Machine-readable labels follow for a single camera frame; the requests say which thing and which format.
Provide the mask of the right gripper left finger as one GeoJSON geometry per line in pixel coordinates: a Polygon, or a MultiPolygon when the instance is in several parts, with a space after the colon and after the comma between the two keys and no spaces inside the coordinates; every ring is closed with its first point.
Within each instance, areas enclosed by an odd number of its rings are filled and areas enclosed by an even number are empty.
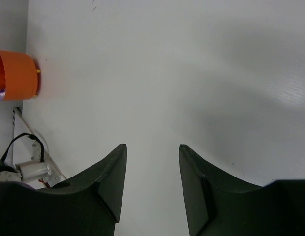
{"type": "Polygon", "coordinates": [[[112,236],[119,222],[127,146],[52,188],[0,183],[0,236],[112,236]]]}

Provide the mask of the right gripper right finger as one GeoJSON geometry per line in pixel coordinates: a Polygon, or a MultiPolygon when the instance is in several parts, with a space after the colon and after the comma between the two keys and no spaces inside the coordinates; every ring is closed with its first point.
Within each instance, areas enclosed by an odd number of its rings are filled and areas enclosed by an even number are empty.
{"type": "Polygon", "coordinates": [[[305,236],[305,179],[262,187],[179,147],[188,229],[192,236],[305,236]]]}

